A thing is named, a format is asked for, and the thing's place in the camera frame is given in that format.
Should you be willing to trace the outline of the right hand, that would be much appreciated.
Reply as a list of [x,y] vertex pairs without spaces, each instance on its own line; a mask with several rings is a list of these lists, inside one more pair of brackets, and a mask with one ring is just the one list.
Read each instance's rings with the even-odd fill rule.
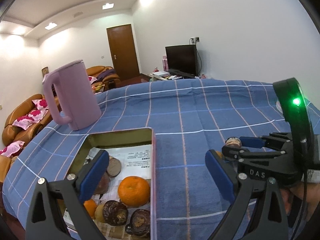
[[[291,188],[280,189],[281,196],[283,198],[285,212],[288,215],[291,211],[292,201],[291,195],[295,195],[299,199],[303,200],[304,197],[304,183],[299,182],[297,185]],[[319,204],[319,184],[308,183],[306,189],[306,202],[308,204],[307,221],[310,221],[314,211]]]

